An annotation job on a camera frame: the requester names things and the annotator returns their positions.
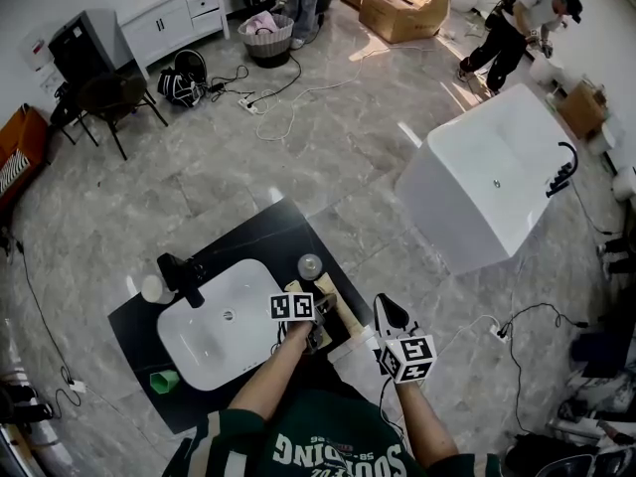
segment sink faucet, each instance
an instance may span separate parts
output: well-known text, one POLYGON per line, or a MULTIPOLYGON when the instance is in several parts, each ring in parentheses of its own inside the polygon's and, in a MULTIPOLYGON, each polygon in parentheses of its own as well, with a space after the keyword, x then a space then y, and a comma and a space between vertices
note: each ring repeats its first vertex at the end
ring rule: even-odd
POLYGON ((569 148, 572 155, 574 156, 574 165, 572 166, 571 163, 565 163, 560 167, 560 169, 556 173, 554 181, 550 182, 550 190, 546 192, 546 196, 548 198, 550 196, 554 196, 556 193, 569 186, 569 181, 567 179, 571 177, 576 171, 576 168, 578 168, 578 155, 576 154, 576 150, 574 149, 574 147, 572 147, 569 143, 565 143, 564 141, 560 141, 558 143, 558 146, 569 148))
POLYGON ((164 252, 157 258, 157 264, 170 291, 178 290, 193 308, 203 305, 205 299, 195 281, 198 274, 194 262, 164 252))

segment bathtub faucet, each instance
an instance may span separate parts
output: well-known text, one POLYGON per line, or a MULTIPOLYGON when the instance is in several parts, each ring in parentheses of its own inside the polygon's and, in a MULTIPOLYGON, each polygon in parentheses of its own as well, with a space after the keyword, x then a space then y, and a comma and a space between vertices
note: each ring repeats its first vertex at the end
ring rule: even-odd
POLYGON ((569 181, 567 179, 571 177, 576 171, 576 168, 578 168, 578 155, 576 154, 574 147, 564 141, 560 141, 558 146, 569 148, 574 156, 574 165, 572 166, 572 163, 565 163, 560 167, 556 173, 555 179, 550 182, 550 190, 546 193, 548 198, 569 186, 569 181))

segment green t-shirt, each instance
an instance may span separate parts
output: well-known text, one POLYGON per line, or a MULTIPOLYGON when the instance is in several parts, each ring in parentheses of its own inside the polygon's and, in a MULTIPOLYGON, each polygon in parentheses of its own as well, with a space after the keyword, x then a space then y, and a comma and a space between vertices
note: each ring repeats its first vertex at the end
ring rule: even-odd
POLYGON ((308 477, 499 477, 499 460, 475 456, 439 461, 424 472, 374 404, 317 390, 280 405, 269 424, 251 411, 226 409, 208 416, 171 475, 203 477, 303 475, 308 477))

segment drawer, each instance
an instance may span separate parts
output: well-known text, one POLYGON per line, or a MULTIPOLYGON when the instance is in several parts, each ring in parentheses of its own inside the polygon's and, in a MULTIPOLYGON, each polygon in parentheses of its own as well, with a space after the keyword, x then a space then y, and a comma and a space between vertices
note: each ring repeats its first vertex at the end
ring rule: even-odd
POLYGON ((196 18, 210 11, 219 9, 219 0, 188 0, 190 17, 196 18))
POLYGON ((223 27, 221 24, 221 11, 210 11, 196 18, 192 18, 192 26, 195 29, 195 34, 220 30, 223 27))

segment gray tile floor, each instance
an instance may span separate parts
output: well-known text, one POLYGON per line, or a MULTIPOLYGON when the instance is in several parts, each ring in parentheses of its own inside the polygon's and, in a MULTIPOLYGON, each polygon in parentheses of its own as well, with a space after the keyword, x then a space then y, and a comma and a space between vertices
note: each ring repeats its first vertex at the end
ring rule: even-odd
MULTIPOLYGON (((173 435, 159 418, 106 316, 129 298, 131 283, 138 285, 154 269, 160 252, 188 256, 280 196, 293 198, 369 302, 387 293, 412 307, 435 337, 442 354, 423 389, 460 447, 505 448, 519 432, 517 369, 508 348, 488 333, 488 319, 446 345, 480 315, 504 321, 539 301, 553 302, 574 319, 595 316, 611 288, 594 253, 600 236, 572 189, 554 197, 514 258, 459 277, 449 275, 396 198, 394 181, 415 150, 398 124, 423 139, 484 98, 478 82, 469 87, 454 77, 457 57, 479 42, 464 37, 469 26, 453 14, 444 29, 455 33, 454 40, 414 43, 426 52, 373 55, 355 81, 304 95, 284 140, 259 140, 259 118, 242 110, 232 93, 188 110, 160 101, 168 128, 144 109, 128 117, 120 130, 127 162, 100 122, 90 123, 99 148, 77 129, 76 147, 56 138, 53 164, 21 199, 13 228, 26 246, 51 330, 74 375, 89 387, 79 408, 61 398, 63 418, 50 423, 48 435, 34 433, 36 441, 60 442, 41 451, 56 475, 160 474, 185 433, 173 435)), ((260 93, 296 72, 293 63, 275 71, 253 67, 236 34, 195 47, 215 76, 230 77, 237 65, 250 65, 249 77, 232 85, 237 90, 260 93)), ((334 2, 318 39, 295 54, 303 76, 281 95, 261 135, 286 131, 289 102, 304 88, 352 78, 363 53, 383 48, 352 9, 334 2)), ((509 84, 526 80, 527 68, 521 66, 509 84)), ((580 156, 576 185, 587 209, 599 225, 619 229, 621 209, 609 190, 608 168, 584 149, 580 156)), ((53 398, 64 386, 61 363, 20 256, 2 261, 0 270, 2 369, 24 369, 43 396, 53 398)), ((526 427, 541 429, 561 397, 575 332, 555 328, 548 310, 527 315, 516 327, 515 349, 524 367, 520 417, 526 427)), ((383 380, 369 342, 358 343, 341 352, 336 367, 378 401, 383 380)), ((390 418, 400 419, 391 387, 385 406, 390 418)))

